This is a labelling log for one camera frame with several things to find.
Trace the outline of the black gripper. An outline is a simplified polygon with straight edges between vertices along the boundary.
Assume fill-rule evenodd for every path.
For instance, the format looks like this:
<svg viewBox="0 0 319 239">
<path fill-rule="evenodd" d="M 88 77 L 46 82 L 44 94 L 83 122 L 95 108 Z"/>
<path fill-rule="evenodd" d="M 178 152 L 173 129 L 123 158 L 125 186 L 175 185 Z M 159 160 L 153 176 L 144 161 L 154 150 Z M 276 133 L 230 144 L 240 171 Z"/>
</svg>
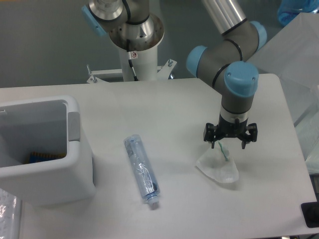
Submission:
<svg viewBox="0 0 319 239">
<path fill-rule="evenodd" d="M 229 112 L 220 112 L 218 125 L 206 123 L 203 132 L 203 140 L 215 148 L 215 142 L 223 138 L 238 138 L 242 149 L 251 142 L 257 141 L 257 124 L 247 125 L 248 113 L 232 114 Z"/>
</svg>

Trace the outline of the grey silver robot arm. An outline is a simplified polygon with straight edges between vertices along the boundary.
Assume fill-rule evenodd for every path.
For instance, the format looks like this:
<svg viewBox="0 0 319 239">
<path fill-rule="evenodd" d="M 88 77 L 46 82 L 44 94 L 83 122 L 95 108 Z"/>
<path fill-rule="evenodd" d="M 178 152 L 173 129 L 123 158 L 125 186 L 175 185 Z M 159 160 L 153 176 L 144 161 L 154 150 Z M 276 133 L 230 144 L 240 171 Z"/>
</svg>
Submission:
<svg viewBox="0 0 319 239">
<path fill-rule="evenodd" d="M 181 1 L 164 1 L 155 9 L 149 0 L 89 0 L 81 8 L 84 19 L 99 36 L 108 35 L 120 53 L 126 81 L 152 80 L 158 76 L 158 57 L 173 52 L 186 57 L 186 68 L 218 92 L 218 124 L 207 123 L 204 141 L 238 138 L 242 146 L 257 140 L 255 123 L 248 123 L 259 73 L 248 62 L 267 41 L 263 25 L 249 21 L 235 0 L 206 0 L 208 31 L 191 23 L 199 13 L 178 12 Z M 192 47 L 196 33 L 221 38 L 215 47 Z"/>
</svg>

